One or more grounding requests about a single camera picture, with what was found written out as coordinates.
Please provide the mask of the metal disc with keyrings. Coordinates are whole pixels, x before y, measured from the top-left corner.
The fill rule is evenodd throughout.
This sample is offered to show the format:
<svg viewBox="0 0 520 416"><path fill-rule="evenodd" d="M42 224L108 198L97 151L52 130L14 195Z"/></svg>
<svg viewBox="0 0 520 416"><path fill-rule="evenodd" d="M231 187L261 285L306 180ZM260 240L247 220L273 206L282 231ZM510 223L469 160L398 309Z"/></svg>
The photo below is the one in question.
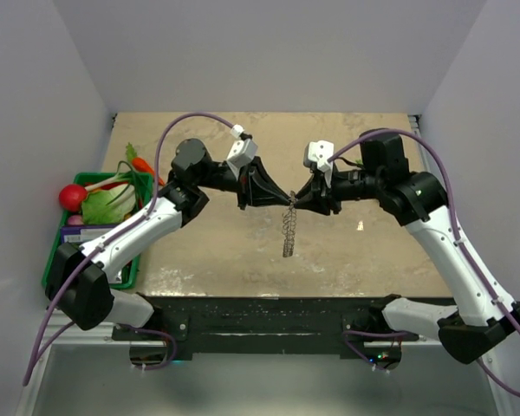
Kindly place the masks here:
<svg viewBox="0 0 520 416"><path fill-rule="evenodd" d="M296 193L289 193L289 206L283 214L283 258L289 258L294 255L295 239L296 239Z"/></svg>

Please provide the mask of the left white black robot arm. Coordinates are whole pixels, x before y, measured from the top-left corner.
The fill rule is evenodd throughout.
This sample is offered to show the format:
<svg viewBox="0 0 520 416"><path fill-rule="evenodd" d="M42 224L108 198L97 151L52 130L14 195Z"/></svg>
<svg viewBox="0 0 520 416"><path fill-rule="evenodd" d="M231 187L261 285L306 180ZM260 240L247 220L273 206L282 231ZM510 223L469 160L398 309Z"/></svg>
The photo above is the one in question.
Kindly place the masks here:
<svg viewBox="0 0 520 416"><path fill-rule="evenodd" d="M238 140L229 159L216 162L198 139L176 148L166 185L141 210L107 233L79 246L61 244L52 258L45 294L82 330L103 322L131 326L143 340L156 338L162 319L143 296L113 290L109 277L164 236L189 224L209 199L205 188L237 195L240 209L290 204L269 176L250 136Z"/></svg>

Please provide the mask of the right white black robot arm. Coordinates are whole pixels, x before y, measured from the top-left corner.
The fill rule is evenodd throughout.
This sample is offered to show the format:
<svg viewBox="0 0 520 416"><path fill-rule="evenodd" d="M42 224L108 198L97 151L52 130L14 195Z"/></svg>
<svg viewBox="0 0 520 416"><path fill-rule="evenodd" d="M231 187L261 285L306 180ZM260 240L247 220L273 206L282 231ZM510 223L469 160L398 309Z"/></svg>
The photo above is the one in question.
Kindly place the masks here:
<svg viewBox="0 0 520 416"><path fill-rule="evenodd" d="M344 201L374 199L420 244L445 281L452 306L391 295L376 303L368 328L381 341L408 332L440 341L447 353L471 364L520 329L520 301L491 274L458 223L452 193L429 172L413 172L403 134L393 129L365 132L355 143L361 166L341 172L341 152L319 140L305 148L312 176L294 207L337 214Z"/></svg>

